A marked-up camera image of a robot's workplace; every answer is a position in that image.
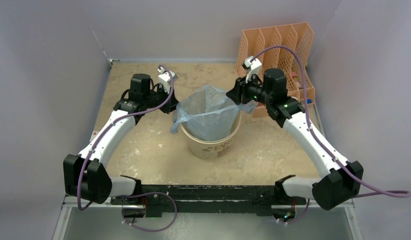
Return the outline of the blue plastic trash bag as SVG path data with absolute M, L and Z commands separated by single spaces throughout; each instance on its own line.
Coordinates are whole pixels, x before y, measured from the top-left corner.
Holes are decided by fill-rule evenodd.
M 179 125 L 187 122 L 204 130 L 212 118 L 217 118 L 218 123 L 223 123 L 234 117 L 238 111 L 252 114 L 258 105 L 255 101 L 247 104 L 235 104 L 226 96 L 225 90 L 213 85 L 204 85 L 177 104 L 172 114 L 173 125 L 169 132 L 176 134 Z

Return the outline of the beige paper trash bin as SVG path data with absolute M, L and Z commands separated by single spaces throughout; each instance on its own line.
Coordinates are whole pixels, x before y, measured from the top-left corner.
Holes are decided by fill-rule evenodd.
M 205 129 L 183 122 L 179 129 L 182 131 L 190 152 L 204 160 L 213 160 L 224 156 L 231 148 L 235 135 L 241 126 L 241 112 L 223 123 L 213 117 Z

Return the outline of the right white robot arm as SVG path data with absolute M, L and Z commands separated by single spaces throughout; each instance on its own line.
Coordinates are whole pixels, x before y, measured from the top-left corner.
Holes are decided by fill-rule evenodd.
M 265 105 L 269 117 L 298 142 L 317 169 L 319 179 L 291 175 L 276 181 L 274 197 L 279 203 L 301 197 L 329 211 L 358 195 L 361 185 L 355 179 L 363 178 L 363 166 L 349 161 L 315 130 L 302 104 L 288 95 L 281 69 L 267 69 L 263 79 L 256 74 L 251 80 L 239 77 L 226 96 L 237 105 L 251 101 Z

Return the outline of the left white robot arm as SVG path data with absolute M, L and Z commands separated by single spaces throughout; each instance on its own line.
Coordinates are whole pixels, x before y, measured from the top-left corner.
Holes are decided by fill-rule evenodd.
M 141 118 L 155 110 L 169 114 L 178 100 L 174 83 L 178 79 L 172 71 L 159 68 L 157 82 L 150 75 L 136 73 L 113 107 L 104 127 L 78 154 L 68 154 L 63 160 L 64 189 L 78 200 L 102 204 L 110 197 L 123 198 L 131 205 L 138 204 L 143 191 L 140 181 L 128 176 L 110 177 L 107 165 L 124 137 Z

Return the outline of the orange file organizer rack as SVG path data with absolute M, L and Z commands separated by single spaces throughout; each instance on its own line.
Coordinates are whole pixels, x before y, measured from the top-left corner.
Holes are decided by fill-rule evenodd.
M 245 29 L 241 33 L 238 48 L 237 74 L 239 77 L 246 75 L 246 70 L 242 67 L 246 58 L 255 56 L 274 45 L 283 45 L 292 49 L 298 55 L 303 69 L 305 69 L 313 39 L 314 32 L 307 22 Z M 311 99 L 313 104 L 315 103 L 315 88 L 307 75 L 305 76 L 306 85 L 303 87 L 300 66 L 292 53 L 286 49 L 275 48 L 261 54 L 258 59 L 262 63 L 260 78 L 263 78 L 264 71 L 269 68 L 281 69 L 287 78 L 288 95 L 297 98 L 302 104 L 307 99 Z M 293 78 L 291 72 L 295 72 L 297 77 Z

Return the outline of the white red small box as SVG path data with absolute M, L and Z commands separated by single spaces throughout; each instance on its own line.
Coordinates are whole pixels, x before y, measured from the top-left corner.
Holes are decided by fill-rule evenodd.
M 91 134 L 91 137 L 90 137 L 89 141 L 91 142 L 92 140 L 94 140 L 95 137 L 97 136 L 97 134 L 98 134 L 98 131 L 93 131 L 92 134 Z

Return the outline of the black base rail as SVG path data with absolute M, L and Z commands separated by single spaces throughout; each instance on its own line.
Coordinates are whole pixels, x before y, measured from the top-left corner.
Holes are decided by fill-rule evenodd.
M 255 214 L 259 217 L 290 219 L 295 208 L 307 199 L 283 193 L 281 181 L 274 185 L 168 185 L 142 184 L 136 181 L 130 196 L 115 196 L 112 205 L 140 205 L 145 217 L 158 218 L 163 213 Z

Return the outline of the aluminium frame rail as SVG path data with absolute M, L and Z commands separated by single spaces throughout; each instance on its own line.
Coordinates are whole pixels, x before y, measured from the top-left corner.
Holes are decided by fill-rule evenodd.
M 360 240 L 362 235 L 352 201 L 330 211 L 311 202 L 296 222 L 284 224 L 272 216 L 232 213 L 165 213 L 138 218 L 136 228 L 123 223 L 121 206 L 93 204 L 77 208 L 66 197 L 55 240 Z

